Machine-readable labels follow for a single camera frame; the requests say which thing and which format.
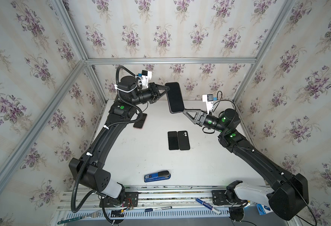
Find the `black phone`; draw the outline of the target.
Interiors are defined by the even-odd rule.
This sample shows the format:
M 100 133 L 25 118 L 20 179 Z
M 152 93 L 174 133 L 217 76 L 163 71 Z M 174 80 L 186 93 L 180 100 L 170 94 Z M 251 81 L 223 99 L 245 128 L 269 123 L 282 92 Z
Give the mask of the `black phone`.
M 170 113 L 182 113 L 185 107 L 179 83 L 168 82 L 165 84 L 165 86 L 169 87 L 169 91 L 166 93 L 166 95 Z
M 169 131 L 168 135 L 168 148 L 169 150 L 178 150 L 179 149 L 179 142 L 178 142 L 178 134 L 176 131 Z

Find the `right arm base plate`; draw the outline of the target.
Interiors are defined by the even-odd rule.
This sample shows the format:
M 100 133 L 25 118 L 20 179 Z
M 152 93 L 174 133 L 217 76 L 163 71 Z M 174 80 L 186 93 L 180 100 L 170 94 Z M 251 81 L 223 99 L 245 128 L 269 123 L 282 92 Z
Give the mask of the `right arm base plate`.
M 248 201 L 240 199 L 233 190 L 212 190 L 212 202 L 214 205 L 246 205 Z

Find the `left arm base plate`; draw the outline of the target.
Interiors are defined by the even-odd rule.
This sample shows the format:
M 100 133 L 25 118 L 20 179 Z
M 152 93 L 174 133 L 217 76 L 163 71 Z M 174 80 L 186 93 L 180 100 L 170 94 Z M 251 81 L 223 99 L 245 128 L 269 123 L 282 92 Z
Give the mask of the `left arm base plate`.
M 118 198 L 112 198 L 106 196 L 101 198 L 100 207 L 104 208 L 125 208 L 125 207 L 137 207 L 139 200 L 138 192 L 125 192 Z

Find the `black phone case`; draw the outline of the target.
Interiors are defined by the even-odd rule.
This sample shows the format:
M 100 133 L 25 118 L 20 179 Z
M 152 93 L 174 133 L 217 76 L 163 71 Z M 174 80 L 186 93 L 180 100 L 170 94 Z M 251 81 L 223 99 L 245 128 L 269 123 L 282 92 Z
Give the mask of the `black phone case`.
M 178 144 L 181 151 L 190 150 L 189 134 L 187 131 L 178 131 Z

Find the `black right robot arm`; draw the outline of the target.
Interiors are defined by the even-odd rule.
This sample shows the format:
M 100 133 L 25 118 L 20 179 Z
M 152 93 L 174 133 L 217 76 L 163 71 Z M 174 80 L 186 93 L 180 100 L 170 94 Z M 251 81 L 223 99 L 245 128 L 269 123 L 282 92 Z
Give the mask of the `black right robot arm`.
M 308 181 L 301 175 L 283 169 L 258 151 L 247 138 L 237 131 L 241 120 L 236 110 L 228 108 L 219 117 L 201 109 L 185 109 L 183 114 L 200 127 L 218 131 L 218 142 L 229 152 L 241 158 L 269 185 L 252 186 L 241 180 L 229 184 L 226 201 L 237 208 L 248 201 L 267 206 L 278 217 L 289 221 L 309 204 Z

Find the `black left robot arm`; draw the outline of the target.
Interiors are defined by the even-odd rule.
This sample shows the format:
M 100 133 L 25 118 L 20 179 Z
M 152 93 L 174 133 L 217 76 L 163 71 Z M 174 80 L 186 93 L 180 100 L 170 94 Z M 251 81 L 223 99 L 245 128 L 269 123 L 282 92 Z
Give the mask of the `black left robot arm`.
M 123 129 L 142 118 L 139 104 L 153 104 L 163 97 L 170 88 L 153 82 L 145 89 L 138 88 L 136 76 L 116 79 L 114 85 L 117 95 L 110 107 L 107 120 L 89 148 L 80 158 L 73 158 L 69 163 L 74 178 L 72 201 L 77 199 L 79 185 L 90 188 L 89 194 L 97 193 L 111 198 L 118 198 L 123 186 L 104 170 L 106 159 L 116 139 Z

